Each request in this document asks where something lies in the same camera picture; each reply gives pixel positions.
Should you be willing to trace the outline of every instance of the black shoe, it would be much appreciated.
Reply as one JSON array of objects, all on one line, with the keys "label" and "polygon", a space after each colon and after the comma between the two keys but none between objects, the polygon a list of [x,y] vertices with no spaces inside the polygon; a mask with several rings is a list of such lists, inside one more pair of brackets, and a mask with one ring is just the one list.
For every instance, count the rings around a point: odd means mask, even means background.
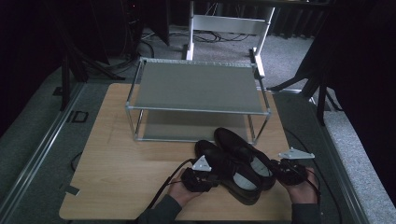
[{"label": "black shoe", "polygon": [[259,200],[261,181],[249,166],[206,140],[195,144],[195,155],[197,158],[205,155],[211,173],[219,177],[220,184],[240,203],[252,205]]},{"label": "black shoe", "polygon": [[270,159],[242,137],[228,129],[217,128],[215,141],[225,152],[230,153],[254,170],[262,182],[262,190],[268,190],[275,184],[276,178],[270,170],[273,166]]}]

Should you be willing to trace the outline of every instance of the metal frame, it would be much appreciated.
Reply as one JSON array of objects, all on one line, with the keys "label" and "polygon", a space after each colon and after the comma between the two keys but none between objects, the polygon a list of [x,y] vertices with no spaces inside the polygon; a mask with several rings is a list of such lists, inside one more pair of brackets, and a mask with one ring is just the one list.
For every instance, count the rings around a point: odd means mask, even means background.
[{"label": "metal frame", "polygon": [[205,30],[213,32],[228,32],[246,35],[259,35],[260,40],[256,48],[253,48],[255,64],[261,77],[265,77],[262,67],[262,46],[267,36],[271,19],[274,15],[274,7],[271,7],[270,13],[264,20],[240,19],[218,16],[194,15],[194,2],[190,1],[190,21],[189,21],[189,44],[187,46],[187,60],[192,60],[194,53],[193,33],[194,30]]},{"label": "metal frame", "polygon": [[67,117],[72,111],[76,101],[78,100],[78,97],[84,90],[84,87],[84,83],[77,83],[77,86],[73,89],[70,103],[67,104],[64,111],[59,112],[59,114],[55,118],[55,121],[52,122],[46,135],[43,137],[41,143],[35,150],[34,155],[24,166],[11,190],[8,192],[7,195],[5,195],[4,200],[0,203],[0,223],[7,223],[8,220],[11,218],[12,213],[17,208],[24,193],[29,188],[30,183],[35,178],[35,174],[41,167],[42,162],[50,152],[53,142],[56,140],[59,132],[64,126]]},{"label": "metal frame", "polygon": [[[145,138],[145,137],[140,137],[139,136],[139,130],[140,130],[140,126],[141,126],[141,123],[142,123],[142,119],[144,117],[145,110],[164,110],[164,109],[158,109],[158,108],[143,108],[143,107],[141,108],[141,107],[134,106],[133,103],[132,103],[132,97],[133,97],[134,91],[135,91],[134,87],[137,84],[139,77],[141,75],[143,75],[144,64],[146,64],[147,62],[149,62],[149,63],[156,63],[156,62],[187,63],[187,64],[189,64],[189,63],[194,63],[194,64],[196,64],[196,63],[201,63],[201,64],[223,64],[223,63],[192,62],[192,61],[184,61],[184,60],[179,61],[179,60],[163,60],[163,59],[158,60],[158,59],[142,58],[140,60],[140,62],[139,62],[138,68],[136,69],[136,73],[135,73],[135,76],[134,76],[134,81],[132,83],[132,87],[131,87],[131,90],[129,92],[126,104],[125,104],[125,111],[127,113],[127,117],[128,117],[129,122],[130,122],[131,131],[133,133],[133,138],[136,141],[194,142],[196,140],[199,140],[199,139],[185,140],[185,139],[161,139],[161,138],[152,139],[152,138]],[[257,69],[255,67],[256,64],[254,64],[254,63],[253,64],[226,63],[226,64],[232,64],[232,65],[235,65],[235,66],[237,66],[237,65],[252,66],[252,75],[253,76],[254,76],[254,71],[256,71],[256,69]],[[259,79],[259,82],[260,82],[261,87],[258,88],[258,90],[261,89],[262,98],[264,100],[264,104],[265,104],[265,107],[266,107],[266,111],[262,111],[262,113],[260,113],[260,114],[245,114],[245,113],[238,113],[238,112],[233,113],[233,112],[224,112],[224,111],[196,111],[196,110],[190,110],[190,109],[186,109],[186,110],[180,110],[180,109],[172,110],[172,109],[169,109],[168,111],[240,114],[240,115],[247,116],[247,123],[248,123],[248,127],[250,129],[250,136],[251,136],[251,140],[248,140],[248,141],[249,141],[250,144],[255,145],[255,144],[257,144],[257,140],[262,135],[262,131],[265,128],[268,120],[271,118],[271,115],[272,115],[271,108],[269,106],[268,99],[267,99],[267,96],[266,96],[266,90],[264,89],[264,86],[262,84],[262,79],[261,78]],[[139,110],[139,111],[138,111],[137,119],[134,122],[134,118],[133,118],[132,113],[133,113],[133,111],[136,111],[136,110]],[[265,119],[264,119],[264,121],[262,123],[262,126],[260,127],[260,130],[257,132],[257,135],[256,135],[256,133],[254,131],[253,122],[252,122],[252,118],[251,118],[252,115],[265,116]]]}]

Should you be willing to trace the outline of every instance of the metal leg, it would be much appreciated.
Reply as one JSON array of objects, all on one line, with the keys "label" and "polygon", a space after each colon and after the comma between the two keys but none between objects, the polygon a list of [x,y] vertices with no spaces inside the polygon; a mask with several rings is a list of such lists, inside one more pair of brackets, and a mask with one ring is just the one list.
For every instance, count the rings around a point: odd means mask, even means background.
[{"label": "metal leg", "polygon": [[262,127],[260,128],[259,132],[257,133],[257,136],[255,136],[255,138],[253,139],[253,143],[252,143],[253,146],[256,145],[257,140],[258,140],[258,139],[260,138],[260,136],[262,135],[262,131],[264,130],[265,126],[266,126],[267,123],[268,123],[268,120],[269,120],[269,119],[271,118],[271,116],[272,116],[272,111],[271,111],[270,104],[268,103],[268,98],[267,98],[266,90],[265,90],[265,88],[264,88],[264,85],[263,85],[261,79],[259,79],[259,83],[260,83],[260,86],[261,86],[262,97],[263,97],[263,100],[264,100],[264,103],[265,103],[265,107],[267,108],[267,112],[265,113],[265,121],[264,121],[264,123],[262,124]]},{"label": "metal leg", "polygon": [[189,21],[189,45],[187,46],[187,56],[186,60],[192,60],[192,55],[194,53],[194,43],[192,42],[194,33],[194,2],[190,1],[190,21]]},{"label": "metal leg", "polygon": [[253,48],[254,62],[255,62],[255,64],[257,64],[257,69],[258,69],[259,75],[261,77],[265,77],[265,74],[264,74],[264,68],[262,66],[262,56],[260,55],[260,53],[262,52],[262,46],[264,45],[265,37],[267,37],[268,29],[271,25],[271,19],[274,15],[275,8],[272,7],[270,10],[271,10],[271,12],[268,13],[267,18],[265,18],[266,25],[265,25],[264,29],[262,30],[259,44],[257,45],[257,48]]}]

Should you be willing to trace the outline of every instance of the wire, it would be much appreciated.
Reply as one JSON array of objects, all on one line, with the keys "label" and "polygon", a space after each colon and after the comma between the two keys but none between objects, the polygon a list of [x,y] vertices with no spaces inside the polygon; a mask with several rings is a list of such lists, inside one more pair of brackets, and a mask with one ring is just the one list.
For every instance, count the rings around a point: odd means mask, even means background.
[{"label": "wire", "polygon": [[[291,134],[291,135],[303,146],[303,148],[305,149],[305,151],[306,151],[307,153],[311,153],[311,152],[308,150],[308,147],[303,143],[303,141],[302,141],[296,134],[294,134],[292,131],[290,131],[290,130],[287,129],[287,128],[283,128],[283,130],[285,130],[285,132]],[[327,188],[327,190],[329,191],[329,193],[330,193],[330,195],[331,195],[331,197],[332,197],[332,200],[334,201],[334,204],[335,204],[335,207],[336,207],[337,213],[338,213],[339,223],[343,223],[343,217],[342,217],[342,214],[341,214],[340,205],[339,205],[338,202],[335,200],[335,195],[333,194],[333,192],[332,192],[332,190],[331,190],[331,188],[330,188],[330,185],[329,185],[329,183],[327,182],[326,178],[324,177],[323,173],[321,172],[321,170],[320,170],[320,168],[319,168],[317,162],[316,162],[315,160],[312,160],[312,161],[313,161],[313,163],[315,164],[315,166],[317,167],[317,170],[318,170],[320,176],[322,177],[322,180],[323,180],[324,184],[326,185],[326,188]]]},{"label": "wire", "polygon": [[312,189],[314,189],[314,191],[315,191],[315,193],[317,195],[318,205],[320,206],[321,193],[320,193],[320,182],[319,182],[318,176],[314,172],[308,170],[308,172],[313,174],[315,179],[318,181],[318,186],[315,186],[314,183],[312,183],[308,178],[306,178],[305,175],[301,174],[299,171],[294,169],[294,167],[289,166],[289,169],[294,171],[294,173],[296,173],[297,175],[301,176],[304,179],[304,181],[307,182],[312,187]]},{"label": "wire", "polygon": [[[174,33],[170,33],[169,36],[188,36],[189,32],[174,32]],[[209,39],[206,37],[202,37],[199,35],[212,35],[213,39]],[[149,36],[156,36],[155,33],[151,33],[151,34],[146,34],[146,36],[142,37],[142,40],[146,40]],[[224,38],[223,36],[221,36],[219,33],[216,32],[212,32],[212,31],[194,31],[194,40],[199,41],[199,42],[205,42],[205,43],[218,43],[218,42],[229,42],[229,41],[243,41],[245,39],[247,39],[250,35],[246,35],[245,37],[238,39],[240,36],[243,35],[236,35],[236,37],[233,38]]]},{"label": "wire", "polygon": [[140,40],[140,43],[145,44],[145,45],[148,46],[149,51],[151,53],[151,58],[154,58],[154,48],[148,42],[146,42],[144,40]]},{"label": "wire", "polygon": [[121,0],[120,0],[120,5],[121,5],[121,11],[122,11],[122,13],[121,13],[122,14],[122,18],[124,19],[124,23],[125,23],[125,26],[124,26],[124,28],[125,28],[125,39],[124,39],[124,45],[122,47],[122,51],[120,53],[120,55],[122,55],[125,52],[125,50],[126,50],[128,34],[129,34],[129,28],[128,28],[128,21],[126,20],[125,13],[124,13],[125,12],[124,4],[123,4],[123,1],[121,1]]},{"label": "wire", "polygon": [[76,171],[77,165],[75,165],[75,162],[79,156],[81,156],[82,152],[79,152],[71,161],[70,161],[70,167],[72,168],[73,172]]},{"label": "wire", "polygon": [[214,7],[214,9],[213,9],[213,14],[212,14],[212,16],[213,16],[213,15],[215,15],[215,13],[216,13],[216,9],[217,9],[217,7],[218,7],[218,3],[212,4],[212,6],[206,11],[206,13],[205,13],[206,16],[209,14],[209,12],[210,12],[210,10],[212,9],[212,7]]},{"label": "wire", "polygon": [[175,174],[178,172],[178,170],[181,169],[181,167],[183,167],[187,162],[194,163],[195,161],[196,161],[195,159],[189,159],[189,160],[183,161],[176,168],[176,170],[170,176],[168,176],[168,178],[166,178],[165,182],[163,182],[163,185],[160,187],[160,189],[158,189],[157,193],[155,194],[154,198],[152,199],[151,203],[148,205],[148,207],[146,209],[152,208],[152,206],[155,204],[155,202],[157,202],[160,195],[163,193],[163,190],[166,188],[166,186],[169,185],[169,182],[172,180],[172,178],[175,176]]},{"label": "wire", "polygon": [[240,6],[239,4],[235,7],[235,11],[236,11],[236,16],[237,16],[237,18],[241,18],[241,15],[240,15],[240,13],[241,13],[241,6]]},{"label": "wire", "polygon": [[[100,78],[99,76],[102,75],[101,72],[98,72],[95,68],[91,67],[91,66],[90,66],[89,64],[87,64],[87,63],[84,63],[84,64],[86,65],[85,68],[86,68],[87,73],[89,73],[89,74],[92,75],[92,76],[96,76],[96,77],[90,77],[90,78],[95,78],[95,79],[107,79],[107,77]],[[105,69],[108,70],[108,71],[110,71],[110,72],[112,72],[113,74],[116,75],[116,74],[120,74],[120,73],[125,72],[126,70],[130,69],[130,68],[133,67],[133,66],[136,66],[136,65],[134,64],[134,59],[130,59],[130,60],[125,61],[125,62],[123,62],[123,63],[119,63],[119,64],[114,64],[114,65],[106,66]],[[123,69],[123,70],[121,70],[121,71],[115,72],[116,69],[120,69],[120,68],[124,68],[124,67],[125,67],[125,69]]]}]

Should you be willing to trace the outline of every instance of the sleeve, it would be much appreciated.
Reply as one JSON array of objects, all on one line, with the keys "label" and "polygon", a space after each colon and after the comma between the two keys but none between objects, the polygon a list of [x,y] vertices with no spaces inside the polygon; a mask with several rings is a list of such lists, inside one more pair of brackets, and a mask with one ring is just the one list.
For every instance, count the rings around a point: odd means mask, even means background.
[{"label": "sleeve", "polygon": [[319,206],[315,203],[294,203],[291,205],[292,224],[321,223]]},{"label": "sleeve", "polygon": [[181,211],[177,201],[165,194],[163,199],[153,209],[144,211],[138,218],[138,224],[164,224],[175,220]]}]

